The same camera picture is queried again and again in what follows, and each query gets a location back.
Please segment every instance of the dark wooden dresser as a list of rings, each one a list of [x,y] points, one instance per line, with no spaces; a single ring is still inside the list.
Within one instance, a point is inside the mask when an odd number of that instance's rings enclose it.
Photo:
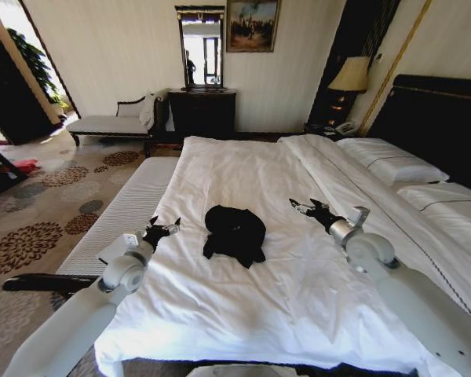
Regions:
[[[169,92],[174,129],[182,136],[226,138],[234,132],[236,92]]]

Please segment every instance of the red object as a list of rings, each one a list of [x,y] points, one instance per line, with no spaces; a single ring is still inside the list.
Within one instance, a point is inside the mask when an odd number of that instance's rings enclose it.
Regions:
[[[23,173],[28,174],[33,170],[38,169],[35,165],[38,162],[36,159],[25,159],[23,161],[14,161],[14,166],[21,170]]]

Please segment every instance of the chaise lounge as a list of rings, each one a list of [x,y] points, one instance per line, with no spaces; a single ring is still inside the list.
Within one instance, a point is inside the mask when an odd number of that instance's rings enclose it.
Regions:
[[[148,142],[154,134],[165,131],[169,115],[167,90],[164,90],[136,101],[118,102],[115,116],[89,115],[66,128],[77,147],[80,146],[79,135],[144,139],[144,154],[149,157]]]

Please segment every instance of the painting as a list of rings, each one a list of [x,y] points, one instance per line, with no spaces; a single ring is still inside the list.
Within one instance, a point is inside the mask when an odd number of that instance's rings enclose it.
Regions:
[[[227,10],[228,53],[274,51],[279,0],[228,0]]]

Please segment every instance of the wooden bed frame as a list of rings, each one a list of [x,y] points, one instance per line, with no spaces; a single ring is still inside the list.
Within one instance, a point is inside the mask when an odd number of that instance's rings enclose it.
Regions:
[[[398,75],[367,136],[421,157],[471,189],[471,80]]]

